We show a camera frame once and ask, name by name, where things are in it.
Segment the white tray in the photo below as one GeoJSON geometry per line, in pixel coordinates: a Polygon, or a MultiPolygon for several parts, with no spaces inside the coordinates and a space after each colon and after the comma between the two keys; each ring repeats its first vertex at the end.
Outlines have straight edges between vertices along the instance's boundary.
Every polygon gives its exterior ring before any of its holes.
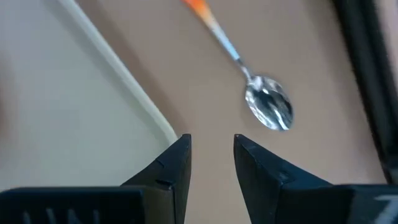
{"type": "Polygon", "coordinates": [[[119,185],[177,139],[74,1],[0,15],[0,189],[119,185]]]}

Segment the spoon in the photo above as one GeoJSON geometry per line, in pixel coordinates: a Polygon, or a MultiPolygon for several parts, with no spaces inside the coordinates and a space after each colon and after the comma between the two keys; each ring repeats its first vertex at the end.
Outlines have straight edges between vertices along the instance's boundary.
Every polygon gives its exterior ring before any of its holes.
{"type": "Polygon", "coordinates": [[[242,70],[247,79],[245,99],[256,118],[269,129],[289,130],[293,123],[293,108],[281,85],[267,76],[252,74],[211,13],[205,0],[183,1],[198,14],[242,70]]]}

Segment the spoon handle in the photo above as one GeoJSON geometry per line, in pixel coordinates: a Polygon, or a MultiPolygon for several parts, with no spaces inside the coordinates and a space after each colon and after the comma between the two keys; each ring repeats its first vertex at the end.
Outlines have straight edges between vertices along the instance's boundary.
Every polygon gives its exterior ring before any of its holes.
{"type": "Polygon", "coordinates": [[[251,78],[250,70],[245,66],[241,56],[239,56],[238,51],[234,48],[231,41],[228,39],[221,26],[218,24],[216,18],[210,11],[209,6],[207,5],[205,0],[183,0],[186,2],[198,16],[202,19],[202,21],[206,24],[206,26],[211,30],[214,36],[218,39],[220,44],[225,48],[225,50],[229,53],[232,59],[238,64],[244,75],[248,80],[251,78]]]}

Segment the tan table surface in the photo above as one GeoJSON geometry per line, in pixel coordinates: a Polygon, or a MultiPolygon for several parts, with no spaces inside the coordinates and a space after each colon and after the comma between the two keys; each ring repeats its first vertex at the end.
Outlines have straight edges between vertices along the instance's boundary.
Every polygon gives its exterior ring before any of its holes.
{"type": "Polygon", "coordinates": [[[193,136],[187,223],[249,223],[235,133],[332,183],[385,182],[330,1],[208,0],[252,69],[289,94],[286,133],[251,114],[244,77],[180,0],[80,2],[177,134],[193,136]]]}

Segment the shiny spoon head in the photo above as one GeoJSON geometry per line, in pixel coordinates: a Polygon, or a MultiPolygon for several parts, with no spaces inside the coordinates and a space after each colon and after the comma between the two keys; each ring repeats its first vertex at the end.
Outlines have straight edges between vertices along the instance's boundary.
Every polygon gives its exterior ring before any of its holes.
{"type": "Polygon", "coordinates": [[[256,118],[269,129],[286,131],[292,127],[292,105],[275,80],[252,76],[246,85],[245,99],[256,118]]]}

